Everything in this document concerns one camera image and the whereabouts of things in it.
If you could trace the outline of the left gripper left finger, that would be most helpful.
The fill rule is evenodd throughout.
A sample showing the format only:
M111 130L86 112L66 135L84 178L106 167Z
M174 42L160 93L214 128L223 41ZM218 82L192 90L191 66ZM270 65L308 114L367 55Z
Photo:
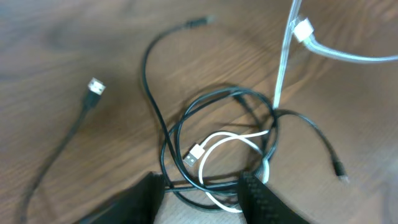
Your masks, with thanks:
M165 195L165 179L148 173L77 221L78 224L153 224Z

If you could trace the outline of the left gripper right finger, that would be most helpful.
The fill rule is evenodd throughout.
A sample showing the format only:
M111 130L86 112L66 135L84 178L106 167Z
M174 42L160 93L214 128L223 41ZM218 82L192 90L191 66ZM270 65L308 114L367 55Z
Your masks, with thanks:
M239 177L237 195L247 224L309 224L249 172Z

